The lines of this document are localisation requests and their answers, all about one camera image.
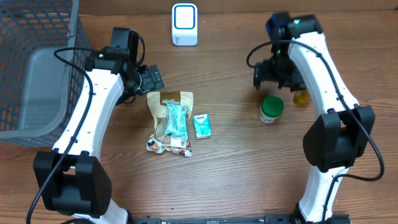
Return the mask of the yellow liquid bottle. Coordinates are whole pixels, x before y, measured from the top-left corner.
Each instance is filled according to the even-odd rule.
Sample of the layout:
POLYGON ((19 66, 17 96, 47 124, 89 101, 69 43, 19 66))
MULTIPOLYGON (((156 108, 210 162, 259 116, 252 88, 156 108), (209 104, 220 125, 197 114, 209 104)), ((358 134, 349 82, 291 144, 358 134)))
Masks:
POLYGON ((295 92, 293 101, 297 106, 307 106, 311 101, 311 96, 309 91, 306 90, 298 90, 295 92))

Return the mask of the teal snack bar wrapper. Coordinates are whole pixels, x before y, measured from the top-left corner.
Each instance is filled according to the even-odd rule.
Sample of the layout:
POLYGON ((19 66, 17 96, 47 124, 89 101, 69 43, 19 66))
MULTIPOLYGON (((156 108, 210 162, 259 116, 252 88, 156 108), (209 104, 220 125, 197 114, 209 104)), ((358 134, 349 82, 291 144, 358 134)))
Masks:
POLYGON ((182 105, 167 105, 167 125, 165 134, 188 138, 187 115, 189 108, 182 105))

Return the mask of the green lid jar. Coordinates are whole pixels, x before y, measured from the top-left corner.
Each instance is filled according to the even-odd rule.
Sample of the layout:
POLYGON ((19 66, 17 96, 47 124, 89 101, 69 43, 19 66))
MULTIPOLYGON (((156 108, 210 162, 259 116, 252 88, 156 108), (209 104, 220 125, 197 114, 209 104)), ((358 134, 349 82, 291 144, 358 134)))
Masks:
POLYGON ((266 97, 260 105, 258 118, 263 123, 274 123, 284 111, 284 102, 277 96, 266 97))

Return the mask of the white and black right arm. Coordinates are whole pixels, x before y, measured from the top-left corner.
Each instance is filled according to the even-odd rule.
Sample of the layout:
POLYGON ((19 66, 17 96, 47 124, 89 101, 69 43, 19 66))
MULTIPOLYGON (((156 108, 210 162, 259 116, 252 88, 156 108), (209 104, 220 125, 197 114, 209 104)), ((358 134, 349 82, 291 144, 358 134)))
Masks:
POLYGON ((334 215, 333 201, 349 168, 373 145, 370 133, 375 114, 361 106, 346 87, 313 15, 291 17, 278 12, 266 22, 272 57, 253 66, 253 84, 276 82, 279 88, 307 90, 316 120, 303 137, 310 172, 303 197, 290 216, 291 223, 348 223, 334 215))

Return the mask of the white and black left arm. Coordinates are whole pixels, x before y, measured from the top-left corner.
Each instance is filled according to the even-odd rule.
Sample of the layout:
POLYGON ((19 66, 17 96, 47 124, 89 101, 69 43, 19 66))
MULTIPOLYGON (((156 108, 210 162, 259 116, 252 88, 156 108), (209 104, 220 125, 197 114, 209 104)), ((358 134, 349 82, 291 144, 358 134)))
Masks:
POLYGON ((89 49, 84 67, 60 57, 84 76, 72 116, 50 152, 39 151, 33 169, 39 191, 27 212, 30 223, 40 199, 47 210, 70 216, 70 223, 133 223, 117 205, 112 183, 100 163, 101 145, 115 106, 164 87, 156 65, 137 57, 144 39, 129 28, 115 27, 109 46, 89 49))

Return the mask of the teal tissue pack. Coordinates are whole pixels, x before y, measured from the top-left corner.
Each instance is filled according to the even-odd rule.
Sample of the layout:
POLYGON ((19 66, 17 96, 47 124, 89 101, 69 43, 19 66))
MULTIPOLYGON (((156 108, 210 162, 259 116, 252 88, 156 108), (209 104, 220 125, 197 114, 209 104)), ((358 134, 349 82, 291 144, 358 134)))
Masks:
POLYGON ((208 114, 198 114, 193 117, 196 139, 207 139, 212 136, 210 117, 208 114))

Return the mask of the brown snack pouch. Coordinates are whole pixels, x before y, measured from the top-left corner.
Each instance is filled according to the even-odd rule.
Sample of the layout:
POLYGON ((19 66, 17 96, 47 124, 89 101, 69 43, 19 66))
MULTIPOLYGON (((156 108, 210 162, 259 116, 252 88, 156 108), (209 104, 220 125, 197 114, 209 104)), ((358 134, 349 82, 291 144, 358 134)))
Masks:
POLYGON ((194 97, 189 91, 154 91, 147 94, 147 105, 154 119, 154 133, 146 149, 192 156, 187 124, 192 115, 194 97))

